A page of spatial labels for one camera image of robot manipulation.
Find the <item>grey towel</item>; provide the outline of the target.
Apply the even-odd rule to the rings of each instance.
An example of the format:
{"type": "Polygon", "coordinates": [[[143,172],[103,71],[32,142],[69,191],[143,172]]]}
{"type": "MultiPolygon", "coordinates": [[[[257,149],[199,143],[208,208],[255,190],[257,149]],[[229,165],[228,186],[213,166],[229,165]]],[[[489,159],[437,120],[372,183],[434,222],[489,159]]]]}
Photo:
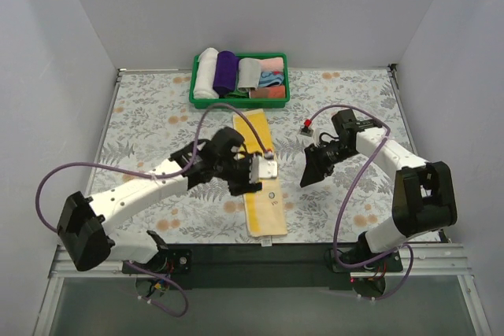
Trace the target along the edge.
{"type": "Polygon", "coordinates": [[[236,90],[248,92],[256,90],[261,78],[261,64],[254,58],[242,58],[239,60],[238,81],[236,90]]]}

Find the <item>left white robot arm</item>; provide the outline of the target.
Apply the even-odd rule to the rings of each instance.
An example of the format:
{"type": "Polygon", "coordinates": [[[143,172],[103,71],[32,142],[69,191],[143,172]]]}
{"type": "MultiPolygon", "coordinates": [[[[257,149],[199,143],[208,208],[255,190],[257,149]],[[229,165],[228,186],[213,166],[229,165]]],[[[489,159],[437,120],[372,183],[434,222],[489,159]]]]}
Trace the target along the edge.
{"type": "Polygon", "coordinates": [[[153,231],[126,237],[116,229],[126,220],[173,195],[214,178],[228,184],[231,195],[261,190],[262,180],[276,177],[272,154],[250,153],[244,137],[224,127],[211,139],[199,139],[172,153],[142,178],[85,197],[67,197],[57,224],[57,235],[77,271],[96,268],[110,256],[147,264],[168,246],[153,231]]]}

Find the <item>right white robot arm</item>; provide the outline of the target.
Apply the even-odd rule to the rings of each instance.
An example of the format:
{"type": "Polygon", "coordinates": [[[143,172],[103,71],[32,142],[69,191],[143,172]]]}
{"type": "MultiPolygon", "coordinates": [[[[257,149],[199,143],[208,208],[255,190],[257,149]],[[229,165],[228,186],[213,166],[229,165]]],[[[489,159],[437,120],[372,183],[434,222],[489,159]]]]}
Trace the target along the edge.
{"type": "Polygon", "coordinates": [[[391,216],[360,234],[346,252],[333,252],[336,263],[344,268],[375,263],[409,240],[458,220],[448,165],[411,153],[391,139],[391,129],[384,122],[371,114],[358,120],[355,112],[353,106],[341,106],[332,117],[336,137],[330,142],[315,138],[304,149],[306,166],[300,181],[302,187],[319,183],[333,174],[338,163],[358,154],[368,158],[358,178],[375,164],[393,181],[391,216]]]}

